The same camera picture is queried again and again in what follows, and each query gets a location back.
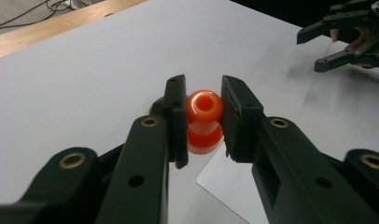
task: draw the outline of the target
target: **cable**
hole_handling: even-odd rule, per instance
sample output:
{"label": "cable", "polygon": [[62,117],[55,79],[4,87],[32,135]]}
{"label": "cable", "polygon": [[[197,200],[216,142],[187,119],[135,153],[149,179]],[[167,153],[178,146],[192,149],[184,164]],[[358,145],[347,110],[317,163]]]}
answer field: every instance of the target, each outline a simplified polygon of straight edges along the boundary
{"label": "cable", "polygon": [[[50,0],[46,0],[46,1],[44,1],[43,3],[38,4],[37,6],[35,6],[35,7],[31,8],[31,9],[27,10],[26,12],[22,13],[21,15],[15,17],[15,18],[13,18],[13,19],[11,19],[11,20],[9,20],[9,21],[5,21],[5,22],[1,23],[1,24],[0,24],[0,30],[2,30],[2,29],[6,29],[6,28],[13,28],[13,27],[27,26],[27,25],[32,25],[32,24],[35,24],[35,23],[38,23],[38,22],[41,22],[41,21],[45,21],[45,20],[51,18],[53,15],[55,15],[55,13],[56,13],[57,11],[65,11],[65,10],[71,8],[71,7],[70,7],[71,4],[70,4],[70,5],[67,6],[67,7],[64,7],[64,8],[60,8],[60,9],[58,9],[58,7],[59,7],[61,4],[64,3],[64,0],[59,1],[59,2],[56,2],[56,3],[52,4],[51,6],[49,6],[49,4],[48,4],[49,1],[50,1]],[[24,23],[24,24],[18,24],[18,25],[2,26],[2,25],[5,25],[5,24],[7,24],[7,23],[9,23],[9,22],[11,22],[11,21],[14,21],[14,20],[16,20],[16,19],[18,19],[18,18],[20,18],[20,17],[26,15],[26,14],[29,13],[30,11],[32,11],[32,10],[34,10],[34,9],[36,9],[36,8],[38,8],[38,7],[42,6],[42,5],[44,5],[44,4],[47,4],[47,8],[48,8],[49,10],[51,10],[52,13],[51,13],[50,15],[48,15],[46,18],[42,19],[41,21],[34,21],[34,22],[29,22],[29,23]]]}

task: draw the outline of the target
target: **orange rubber toy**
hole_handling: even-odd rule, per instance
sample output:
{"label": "orange rubber toy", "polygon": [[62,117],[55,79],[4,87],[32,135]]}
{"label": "orange rubber toy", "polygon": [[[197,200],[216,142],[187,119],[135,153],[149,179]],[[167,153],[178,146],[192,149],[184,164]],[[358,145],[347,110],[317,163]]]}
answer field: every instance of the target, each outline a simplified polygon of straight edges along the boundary
{"label": "orange rubber toy", "polygon": [[219,124],[223,112],[221,98],[212,91],[196,91],[187,100],[189,151],[204,155],[222,140]]}

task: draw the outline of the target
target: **white table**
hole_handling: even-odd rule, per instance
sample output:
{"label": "white table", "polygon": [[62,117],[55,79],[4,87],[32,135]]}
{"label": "white table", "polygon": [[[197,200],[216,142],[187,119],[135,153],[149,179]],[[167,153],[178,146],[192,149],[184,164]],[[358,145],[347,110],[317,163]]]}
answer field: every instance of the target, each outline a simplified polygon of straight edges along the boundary
{"label": "white table", "polygon": [[[299,29],[228,0],[149,0],[0,59],[0,203],[18,200],[63,149],[101,155],[125,142],[179,74],[188,93],[219,92],[222,75],[241,78],[266,115],[297,122],[335,158],[353,147],[379,151],[379,71],[313,72],[316,59],[344,45],[320,37],[296,46]],[[171,169],[170,223],[246,223],[195,183],[212,156],[190,155],[187,167]],[[213,193],[207,182],[218,171],[201,176]],[[227,190],[214,194],[221,200]]]}

